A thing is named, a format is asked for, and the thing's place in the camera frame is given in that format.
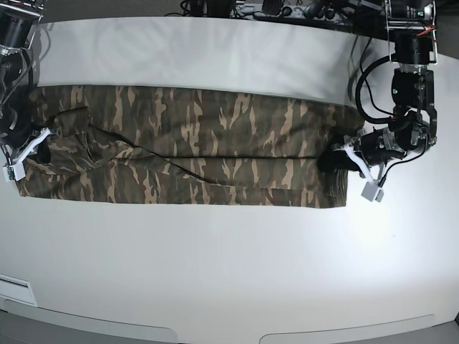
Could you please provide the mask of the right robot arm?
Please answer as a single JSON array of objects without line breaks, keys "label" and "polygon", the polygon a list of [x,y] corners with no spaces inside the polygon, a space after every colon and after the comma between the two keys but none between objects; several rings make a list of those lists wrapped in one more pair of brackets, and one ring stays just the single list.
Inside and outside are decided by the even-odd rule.
[{"label": "right robot arm", "polygon": [[35,137],[25,109],[34,88],[32,42],[46,1],[1,2],[1,151],[6,162]]}]

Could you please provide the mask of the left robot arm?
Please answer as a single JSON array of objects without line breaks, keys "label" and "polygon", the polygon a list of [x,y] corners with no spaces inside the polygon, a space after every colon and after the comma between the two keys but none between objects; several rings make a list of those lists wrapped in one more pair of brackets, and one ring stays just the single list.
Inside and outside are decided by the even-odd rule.
[{"label": "left robot arm", "polygon": [[[369,38],[388,43],[388,55],[361,68],[354,93],[356,109],[375,125],[367,134],[337,135],[318,159],[322,172],[357,171],[396,164],[411,153],[425,153],[437,142],[437,110],[434,73],[437,63],[436,8],[434,1],[383,1],[378,9],[368,1],[356,6],[349,23]],[[383,118],[373,118],[364,109],[361,90],[378,67],[392,63],[391,95],[394,107]]]}]

